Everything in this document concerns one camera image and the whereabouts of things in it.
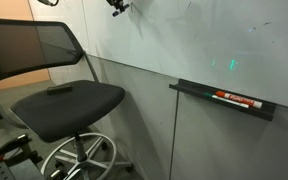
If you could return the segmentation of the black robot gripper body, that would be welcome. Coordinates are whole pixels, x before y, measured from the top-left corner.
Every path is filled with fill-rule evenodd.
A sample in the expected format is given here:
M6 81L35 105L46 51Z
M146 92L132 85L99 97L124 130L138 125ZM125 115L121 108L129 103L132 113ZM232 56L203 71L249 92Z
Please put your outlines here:
M106 0L109 5L113 6L115 9L119 9L124 6L123 0Z

